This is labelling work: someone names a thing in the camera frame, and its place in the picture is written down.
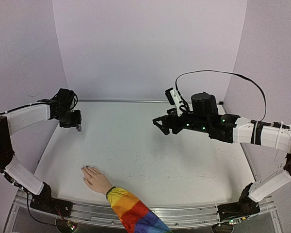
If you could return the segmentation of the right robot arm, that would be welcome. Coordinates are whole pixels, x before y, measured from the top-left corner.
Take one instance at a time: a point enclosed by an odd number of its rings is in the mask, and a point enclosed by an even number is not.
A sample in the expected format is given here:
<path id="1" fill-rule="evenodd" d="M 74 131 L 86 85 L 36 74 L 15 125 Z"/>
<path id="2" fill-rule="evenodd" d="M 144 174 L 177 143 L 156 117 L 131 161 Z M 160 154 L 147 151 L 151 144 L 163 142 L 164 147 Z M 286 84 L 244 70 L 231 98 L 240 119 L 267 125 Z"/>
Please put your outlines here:
<path id="1" fill-rule="evenodd" d="M 284 166 L 279 166 L 269 177 L 249 186 L 245 195 L 252 201 L 259 202 L 291 182 L 291 125 L 249 120 L 233 114 L 221 115 L 215 96 L 206 92 L 192 95 L 192 107 L 173 88 L 166 90 L 165 94 L 172 108 L 166 115 L 152 120 L 165 135 L 178 134 L 186 129 L 207 133 L 209 138 L 221 142 L 265 146 L 287 154 Z"/>

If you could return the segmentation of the rainbow sleeve forearm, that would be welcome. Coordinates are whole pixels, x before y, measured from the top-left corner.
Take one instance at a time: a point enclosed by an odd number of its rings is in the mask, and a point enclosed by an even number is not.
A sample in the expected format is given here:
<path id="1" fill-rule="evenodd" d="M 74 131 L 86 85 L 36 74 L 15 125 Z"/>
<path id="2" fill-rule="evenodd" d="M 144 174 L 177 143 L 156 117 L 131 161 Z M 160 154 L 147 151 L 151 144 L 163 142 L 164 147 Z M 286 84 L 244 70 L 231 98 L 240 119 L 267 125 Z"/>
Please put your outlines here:
<path id="1" fill-rule="evenodd" d="M 107 192 L 106 199 L 127 232 L 172 232 L 157 215 L 127 190 L 114 186 Z"/>

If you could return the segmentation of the mannequin hand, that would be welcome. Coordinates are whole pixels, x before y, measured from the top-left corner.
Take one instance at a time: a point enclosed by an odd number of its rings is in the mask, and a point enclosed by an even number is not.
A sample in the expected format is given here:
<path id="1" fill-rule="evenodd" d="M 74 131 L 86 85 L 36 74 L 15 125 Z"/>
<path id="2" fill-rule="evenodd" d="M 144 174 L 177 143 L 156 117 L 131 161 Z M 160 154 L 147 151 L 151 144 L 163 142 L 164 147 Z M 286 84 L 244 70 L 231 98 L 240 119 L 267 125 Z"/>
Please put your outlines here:
<path id="1" fill-rule="evenodd" d="M 113 187 L 107 177 L 95 167 L 85 166 L 81 168 L 83 181 L 94 192 L 106 195 Z"/>

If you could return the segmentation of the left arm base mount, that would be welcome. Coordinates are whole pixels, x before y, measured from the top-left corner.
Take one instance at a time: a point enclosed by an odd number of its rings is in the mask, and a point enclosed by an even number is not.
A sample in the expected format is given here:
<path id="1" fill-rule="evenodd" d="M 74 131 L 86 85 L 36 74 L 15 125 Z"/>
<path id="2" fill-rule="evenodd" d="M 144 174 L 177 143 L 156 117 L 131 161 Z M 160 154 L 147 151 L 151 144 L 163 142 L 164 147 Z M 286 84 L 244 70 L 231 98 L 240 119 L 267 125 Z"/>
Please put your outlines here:
<path id="1" fill-rule="evenodd" d="M 73 203 L 63 199 L 52 197 L 50 185 L 43 182 L 43 188 L 40 194 L 32 194 L 30 207 L 45 213 L 70 217 Z"/>

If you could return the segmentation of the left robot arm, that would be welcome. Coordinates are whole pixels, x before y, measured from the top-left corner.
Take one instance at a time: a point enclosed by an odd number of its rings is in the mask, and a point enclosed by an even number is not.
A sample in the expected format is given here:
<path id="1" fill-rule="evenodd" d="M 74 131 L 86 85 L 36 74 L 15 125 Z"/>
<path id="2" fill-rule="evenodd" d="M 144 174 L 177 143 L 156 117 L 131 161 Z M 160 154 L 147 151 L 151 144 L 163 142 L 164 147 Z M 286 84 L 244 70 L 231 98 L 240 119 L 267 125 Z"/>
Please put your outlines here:
<path id="1" fill-rule="evenodd" d="M 41 193 L 45 184 L 34 175 L 34 162 L 42 151 L 35 146 L 45 144 L 55 126 L 81 132 L 78 101 L 74 91 L 61 88 L 50 99 L 0 113 L 0 173 L 11 184 L 38 195 L 36 203 L 45 212 L 53 211 L 56 202 L 47 193 Z"/>

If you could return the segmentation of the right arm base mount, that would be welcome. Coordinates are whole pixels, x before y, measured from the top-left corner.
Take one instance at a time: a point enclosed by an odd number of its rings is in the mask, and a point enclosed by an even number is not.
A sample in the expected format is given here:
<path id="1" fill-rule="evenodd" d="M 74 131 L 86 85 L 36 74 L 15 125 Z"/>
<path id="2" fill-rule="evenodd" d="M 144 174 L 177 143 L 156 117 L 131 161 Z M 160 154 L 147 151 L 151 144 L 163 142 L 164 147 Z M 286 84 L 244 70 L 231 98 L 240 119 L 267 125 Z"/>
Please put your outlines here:
<path id="1" fill-rule="evenodd" d="M 249 217 L 260 212 L 258 202 L 249 198 L 249 189 L 253 183 L 247 185 L 237 202 L 218 205 L 219 222 L 224 223 L 233 219 Z"/>

